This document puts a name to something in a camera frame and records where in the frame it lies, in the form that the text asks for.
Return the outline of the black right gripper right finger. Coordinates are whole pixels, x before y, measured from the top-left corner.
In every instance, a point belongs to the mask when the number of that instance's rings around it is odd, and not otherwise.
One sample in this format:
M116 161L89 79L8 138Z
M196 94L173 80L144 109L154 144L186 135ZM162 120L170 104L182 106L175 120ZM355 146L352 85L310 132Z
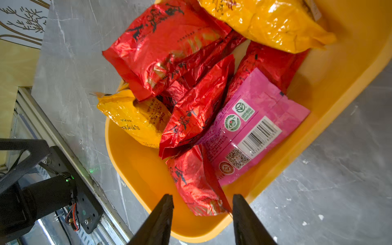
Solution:
M257 215L240 194L233 196L233 226L237 245L276 245Z

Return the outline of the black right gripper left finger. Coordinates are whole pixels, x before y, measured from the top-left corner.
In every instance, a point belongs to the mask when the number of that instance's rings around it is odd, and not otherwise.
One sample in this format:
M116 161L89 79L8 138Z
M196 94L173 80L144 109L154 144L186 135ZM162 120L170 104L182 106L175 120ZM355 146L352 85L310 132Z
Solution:
M173 196L165 194L128 245L168 245L173 211Z

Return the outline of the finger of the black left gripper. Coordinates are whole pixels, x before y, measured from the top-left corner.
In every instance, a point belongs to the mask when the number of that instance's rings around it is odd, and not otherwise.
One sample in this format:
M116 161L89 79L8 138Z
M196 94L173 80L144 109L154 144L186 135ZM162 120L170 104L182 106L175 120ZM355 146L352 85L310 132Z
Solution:
M1 151L20 151L22 154L27 151L30 153L22 162L16 161L14 166L1 177L1 194L50 155L50 147L42 139L1 138Z

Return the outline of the yellow tea bag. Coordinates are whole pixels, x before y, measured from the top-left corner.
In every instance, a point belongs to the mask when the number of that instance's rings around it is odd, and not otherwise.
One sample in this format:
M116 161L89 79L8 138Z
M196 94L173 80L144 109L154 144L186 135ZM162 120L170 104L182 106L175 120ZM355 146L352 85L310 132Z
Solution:
M314 1L199 1L210 15L245 38L284 52L297 54L336 42L325 30Z
M171 117L156 98L140 102L129 89L115 94L96 92L97 108L143 146L158 149Z

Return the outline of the red tea bag top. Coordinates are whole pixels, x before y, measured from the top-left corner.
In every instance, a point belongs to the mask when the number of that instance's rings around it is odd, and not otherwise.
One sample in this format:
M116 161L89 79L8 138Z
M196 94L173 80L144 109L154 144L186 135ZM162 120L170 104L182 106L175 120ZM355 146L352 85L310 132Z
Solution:
M198 1L163 1L136 18L102 55L144 101L199 66L230 32Z

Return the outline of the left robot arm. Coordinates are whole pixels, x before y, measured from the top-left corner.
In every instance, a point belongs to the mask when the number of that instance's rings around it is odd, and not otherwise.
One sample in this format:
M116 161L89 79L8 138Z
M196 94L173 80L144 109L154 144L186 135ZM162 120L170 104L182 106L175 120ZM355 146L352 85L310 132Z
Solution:
M1 177L1 244L30 232L42 217L67 206L77 195L74 180L57 175L21 188L19 180L51 153L44 140L1 139L1 151L29 152L29 156Z

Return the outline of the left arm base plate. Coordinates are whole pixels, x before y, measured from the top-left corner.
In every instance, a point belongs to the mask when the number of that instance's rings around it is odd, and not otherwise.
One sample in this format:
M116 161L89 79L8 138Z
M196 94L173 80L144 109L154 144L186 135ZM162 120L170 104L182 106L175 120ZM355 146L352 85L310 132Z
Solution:
M79 229L92 234L100 222L103 208L64 153L58 146L50 147L50 154L40 166L49 173L51 178L61 176L65 178L66 183L71 185L70 203L76 204L75 211L71 215L76 219Z

